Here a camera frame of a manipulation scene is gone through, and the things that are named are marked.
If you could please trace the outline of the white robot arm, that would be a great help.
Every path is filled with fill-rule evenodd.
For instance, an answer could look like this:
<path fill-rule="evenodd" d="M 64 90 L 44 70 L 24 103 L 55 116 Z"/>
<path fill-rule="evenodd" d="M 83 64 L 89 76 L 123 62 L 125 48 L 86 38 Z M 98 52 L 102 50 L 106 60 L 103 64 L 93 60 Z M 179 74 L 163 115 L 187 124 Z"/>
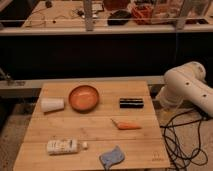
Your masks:
<path fill-rule="evenodd" d="M 188 100 L 213 117 L 213 88 L 205 84 L 205 76 L 204 66 L 196 61 L 169 69 L 156 99 L 164 109 L 176 108 Z"/>

